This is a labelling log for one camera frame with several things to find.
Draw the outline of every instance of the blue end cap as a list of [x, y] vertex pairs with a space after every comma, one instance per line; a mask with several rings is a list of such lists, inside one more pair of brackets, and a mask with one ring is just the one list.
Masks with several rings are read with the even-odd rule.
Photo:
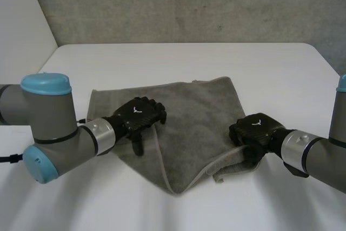
[[21, 88], [27, 92], [59, 96], [72, 92], [68, 76], [60, 73], [39, 73], [25, 76]]
[[346, 74], [340, 77], [339, 85], [337, 86], [336, 91], [346, 92]]
[[23, 161], [31, 176], [39, 183], [47, 183], [59, 177], [53, 163], [35, 146], [26, 148]]

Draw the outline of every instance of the robotic arm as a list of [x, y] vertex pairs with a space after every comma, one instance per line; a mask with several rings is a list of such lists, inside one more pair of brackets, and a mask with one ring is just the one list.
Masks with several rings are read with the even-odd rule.
[[273, 118], [259, 113], [231, 125], [234, 143], [248, 146], [247, 157], [260, 161], [275, 153], [295, 176], [312, 177], [346, 193], [346, 75], [336, 89], [329, 138], [285, 129]]
[[23, 159], [39, 183], [109, 152], [124, 136], [141, 156], [141, 131], [166, 121], [161, 103], [137, 97], [112, 116], [78, 127], [71, 91], [69, 78], [62, 74], [34, 74], [24, 77], [20, 85], [0, 85], [0, 125], [30, 125], [35, 142], [23, 155], [11, 155], [7, 161]]

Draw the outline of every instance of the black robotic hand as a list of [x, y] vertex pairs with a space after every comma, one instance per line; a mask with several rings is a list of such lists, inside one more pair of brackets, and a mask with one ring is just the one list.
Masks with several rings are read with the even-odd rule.
[[151, 127], [155, 122], [166, 122], [167, 113], [165, 107], [155, 100], [149, 100], [147, 97], [135, 97], [126, 104], [118, 108], [113, 116], [105, 118], [117, 123], [118, 129], [115, 130], [116, 137], [126, 137], [132, 140], [132, 148], [137, 156], [143, 155], [143, 143], [141, 132]]
[[253, 114], [239, 119], [229, 127], [229, 136], [237, 146], [247, 145], [244, 153], [249, 161], [259, 162], [270, 150], [269, 142], [275, 131], [285, 129], [273, 118], [263, 114]]

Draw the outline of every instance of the gray towel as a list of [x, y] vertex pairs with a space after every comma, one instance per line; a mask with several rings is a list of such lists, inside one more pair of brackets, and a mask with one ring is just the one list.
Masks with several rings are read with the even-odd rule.
[[167, 122], [142, 132], [144, 155], [137, 157], [123, 138], [112, 152], [160, 188], [179, 194], [213, 176], [244, 173], [257, 167], [236, 147], [228, 127], [245, 116], [228, 77], [212, 81], [177, 82], [153, 87], [93, 90], [88, 118], [110, 116], [134, 97], [147, 96], [166, 107]]

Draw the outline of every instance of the white table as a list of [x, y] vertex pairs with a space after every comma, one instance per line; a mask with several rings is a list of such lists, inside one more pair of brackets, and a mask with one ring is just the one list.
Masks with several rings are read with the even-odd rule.
[[[98, 44], [58, 48], [41, 71], [70, 77], [77, 118], [92, 89], [231, 77], [247, 115], [327, 137], [338, 75], [300, 43]], [[30, 128], [1, 127], [1, 155], [32, 143]], [[1, 230], [345, 230], [346, 195], [292, 176], [274, 155], [222, 184], [168, 195], [114, 154], [41, 185], [22, 163], [0, 165]]]

